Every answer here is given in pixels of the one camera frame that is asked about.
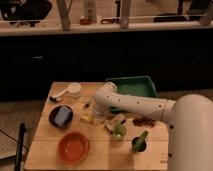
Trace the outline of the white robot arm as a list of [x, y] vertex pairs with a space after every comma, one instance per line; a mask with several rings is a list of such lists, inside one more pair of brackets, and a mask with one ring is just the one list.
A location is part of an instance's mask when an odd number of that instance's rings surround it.
[[123, 95], [106, 82], [93, 95], [96, 115], [109, 107], [141, 114], [168, 125], [168, 171], [213, 171], [213, 101], [188, 94], [169, 99]]

